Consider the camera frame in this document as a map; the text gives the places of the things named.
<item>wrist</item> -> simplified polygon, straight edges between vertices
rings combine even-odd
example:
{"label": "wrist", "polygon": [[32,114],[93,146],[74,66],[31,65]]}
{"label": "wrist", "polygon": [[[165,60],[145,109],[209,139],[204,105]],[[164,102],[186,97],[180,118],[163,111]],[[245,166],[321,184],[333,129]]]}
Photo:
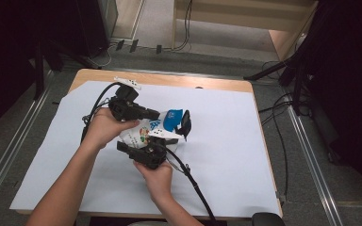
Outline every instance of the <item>wrist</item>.
{"label": "wrist", "polygon": [[84,139],[82,141],[82,143],[80,144],[78,151],[83,152],[83,153],[91,153],[91,154],[97,155],[101,149],[102,148],[100,147],[99,144],[97,144],[95,142],[90,142],[89,140]]}
{"label": "wrist", "polygon": [[171,193],[170,194],[159,194],[156,196],[152,195],[151,199],[156,205],[163,205],[163,204],[175,202],[175,199]]}

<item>black curtain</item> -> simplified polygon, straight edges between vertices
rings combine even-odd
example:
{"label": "black curtain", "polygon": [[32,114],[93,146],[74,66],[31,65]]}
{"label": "black curtain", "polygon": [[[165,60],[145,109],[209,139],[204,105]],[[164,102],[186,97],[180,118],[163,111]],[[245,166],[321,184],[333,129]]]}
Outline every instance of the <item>black curtain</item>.
{"label": "black curtain", "polygon": [[321,1],[318,14],[333,4],[307,53],[307,86],[337,131],[330,148],[362,174],[362,1]]}
{"label": "black curtain", "polygon": [[32,36],[12,1],[0,1],[0,118],[35,80]]}

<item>black tripod leg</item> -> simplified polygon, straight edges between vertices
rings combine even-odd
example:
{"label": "black tripod leg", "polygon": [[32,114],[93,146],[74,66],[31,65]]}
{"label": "black tripod leg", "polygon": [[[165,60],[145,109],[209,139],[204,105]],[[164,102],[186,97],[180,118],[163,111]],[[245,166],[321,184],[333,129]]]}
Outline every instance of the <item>black tripod leg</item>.
{"label": "black tripod leg", "polygon": [[258,80],[266,75],[269,75],[271,73],[274,73],[284,67],[286,67],[288,64],[290,64],[291,62],[294,61],[294,57],[290,57],[284,61],[281,61],[277,64],[275,64],[274,66],[269,67],[268,69],[264,70],[263,72],[251,75],[251,76],[244,76],[243,80],[251,80],[251,81],[255,81]]}
{"label": "black tripod leg", "polygon": [[282,87],[286,87],[287,85],[292,82],[293,78],[296,76],[296,68],[299,64],[291,64],[290,66],[286,67],[282,72],[280,78],[278,79],[278,84]]}
{"label": "black tripod leg", "polygon": [[63,61],[58,55],[58,52],[50,48],[50,44],[46,40],[43,40],[41,49],[49,67],[54,71],[61,72],[61,69],[63,68]]}
{"label": "black tripod leg", "polygon": [[293,110],[295,110],[297,116],[301,115],[301,111],[299,110],[299,102],[300,102],[299,98],[301,96],[304,73],[305,73],[305,62],[303,61],[299,65],[298,70],[296,71],[295,88],[293,90],[293,95],[292,95],[292,107]]}
{"label": "black tripod leg", "polygon": [[70,58],[72,58],[73,60],[77,61],[78,63],[82,64],[84,67],[86,67],[87,69],[97,69],[95,68],[91,63],[89,63],[87,60],[85,60],[84,58],[76,55],[75,53],[73,53],[72,51],[70,51],[69,49],[65,48],[64,46],[49,40],[48,43],[50,45],[52,45],[52,47],[54,47],[56,50],[58,50],[59,52],[69,56]]}
{"label": "black tripod leg", "polygon": [[35,95],[34,100],[37,100],[43,92],[43,56],[41,50],[41,43],[38,42],[35,48]]}

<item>white sheet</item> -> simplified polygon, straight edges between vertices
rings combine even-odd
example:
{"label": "white sheet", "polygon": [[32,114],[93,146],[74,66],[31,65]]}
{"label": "white sheet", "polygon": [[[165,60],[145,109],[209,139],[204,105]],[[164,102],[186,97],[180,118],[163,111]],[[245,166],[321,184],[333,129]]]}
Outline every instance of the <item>white sheet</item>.
{"label": "white sheet", "polygon": [[[87,82],[61,100],[10,209],[34,209],[73,156],[84,127],[81,119],[108,84]],[[249,218],[264,211],[280,215],[253,93],[149,85],[138,92],[139,105],[190,111],[192,130],[176,153],[189,164],[215,216]],[[143,178],[128,155],[117,151],[116,142],[99,153],[80,211],[160,214]],[[176,170],[172,192],[192,215],[207,216],[188,178]]]}

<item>hand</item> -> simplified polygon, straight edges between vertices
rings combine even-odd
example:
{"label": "hand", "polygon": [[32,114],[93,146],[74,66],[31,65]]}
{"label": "hand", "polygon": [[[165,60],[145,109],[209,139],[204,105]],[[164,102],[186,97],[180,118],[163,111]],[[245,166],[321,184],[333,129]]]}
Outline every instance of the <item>hand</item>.
{"label": "hand", "polygon": [[153,202],[173,197],[171,193],[173,167],[170,163],[163,162],[157,169],[149,169],[136,161],[134,165],[145,178]]}
{"label": "hand", "polygon": [[139,121],[117,121],[107,107],[102,107],[95,113],[90,122],[90,127],[83,140],[93,147],[103,149],[123,130],[137,126]]}

